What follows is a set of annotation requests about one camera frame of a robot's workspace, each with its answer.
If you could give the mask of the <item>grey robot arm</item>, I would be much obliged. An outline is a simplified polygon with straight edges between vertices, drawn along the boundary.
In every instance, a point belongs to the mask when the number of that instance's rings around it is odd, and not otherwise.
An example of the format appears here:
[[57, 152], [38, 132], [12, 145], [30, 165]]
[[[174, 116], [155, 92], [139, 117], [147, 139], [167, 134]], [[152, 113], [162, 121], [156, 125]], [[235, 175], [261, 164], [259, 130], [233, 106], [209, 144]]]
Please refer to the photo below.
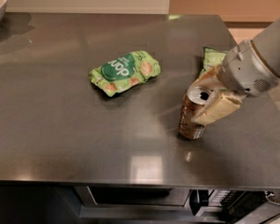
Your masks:
[[238, 110], [247, 96], [260, 96], [279, 82], [280, 18], [228, 51], [220, 64], [192, 83], [189, 98], [196, 98], [199, 91], [207, 91], [208, 98], [190, 120], [205, 126], [223, 119]]

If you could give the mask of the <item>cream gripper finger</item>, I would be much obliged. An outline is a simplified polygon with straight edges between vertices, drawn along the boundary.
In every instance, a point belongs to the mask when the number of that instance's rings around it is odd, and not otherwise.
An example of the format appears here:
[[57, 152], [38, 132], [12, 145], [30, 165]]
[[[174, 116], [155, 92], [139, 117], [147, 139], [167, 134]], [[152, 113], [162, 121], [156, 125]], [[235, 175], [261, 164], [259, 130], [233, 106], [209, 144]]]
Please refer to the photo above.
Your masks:
[[228, 89], [221, 80], [220, 72], [220, 65], [213, 66], [201, 74], [189, 87], [225, 92]]
[[233, 91], [218, 91], [212, 95], [190, 120], [196, 124], [208, 125], [237, 111], [243, 104], [244, 96]]

